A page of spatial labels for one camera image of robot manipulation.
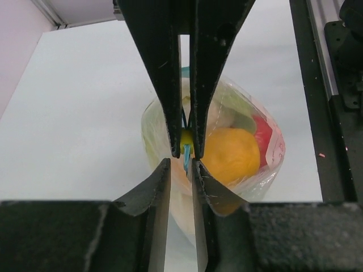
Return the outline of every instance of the yellow object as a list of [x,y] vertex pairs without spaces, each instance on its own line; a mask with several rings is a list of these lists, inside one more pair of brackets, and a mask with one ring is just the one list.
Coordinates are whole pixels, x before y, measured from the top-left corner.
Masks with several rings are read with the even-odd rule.
[[182,153],[182,154],[184,154],[184,145],[190,145],[191,154],[194,153],[193,134],[190,130],[187,130],[187,129],[181,130],[180,153]]
[[223,127],[207,137],[201,161],[216,180],[231,186],[258,172],[260,150],[251,133]]

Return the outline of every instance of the red object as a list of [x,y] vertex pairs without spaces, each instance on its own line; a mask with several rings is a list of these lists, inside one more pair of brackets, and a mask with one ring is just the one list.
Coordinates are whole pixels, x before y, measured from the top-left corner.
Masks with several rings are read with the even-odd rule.
[[255,122],[257,124],[255,139],[260,148],[260,157],[261,157],[260,168],[261,168],[261,167],[264,167],[265,165],[267,165],[266,152],[267,152],[268,144],[271,139],[272,128],[267,124],[265,119],[263,119],[262,117],[253,116],[252,118],[255,120]]

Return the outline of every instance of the clear plastic bag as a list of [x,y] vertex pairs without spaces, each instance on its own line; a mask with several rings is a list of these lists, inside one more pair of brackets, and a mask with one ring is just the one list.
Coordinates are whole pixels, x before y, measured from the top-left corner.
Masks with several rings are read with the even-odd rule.
[[[189,68],[182,69],[183,108],[190,112]],[[166,123],[156,98],[146,108],[141,131],[152,169],[171,158],[170,211],[195,244],[192,187],[183,155],[171,156]],[[276,177],[285,155],[281,130],[267,110],[236,84],[221,77],[209,107],[203,164],[219,182],[246,201],[260,201]]]

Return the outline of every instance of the white wall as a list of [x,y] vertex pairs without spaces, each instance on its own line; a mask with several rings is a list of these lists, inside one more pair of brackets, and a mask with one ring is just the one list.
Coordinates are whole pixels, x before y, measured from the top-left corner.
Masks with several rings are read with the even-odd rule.
[[51,23],[30,0],[0,0],[0,118]]
[[48,0],[48,2],[67,24],[116,19],[112,0]]

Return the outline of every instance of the black bracket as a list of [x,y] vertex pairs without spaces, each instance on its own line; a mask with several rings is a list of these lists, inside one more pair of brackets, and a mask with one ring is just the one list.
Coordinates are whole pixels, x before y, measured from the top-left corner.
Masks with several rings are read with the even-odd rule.
[[247,203],[192,164],[199,272],[363,271],[357,203]]
[[114,202],[2,202],[0,271],[164,271],[169,199],[164,159]]
[[331,62],[335,72],[337,89],[347,111],[361,111],[363,92],[363,71],[360,69],[359,55],[363,56],[363,43],[344,26],[343,21],[329,22],[325,35]]

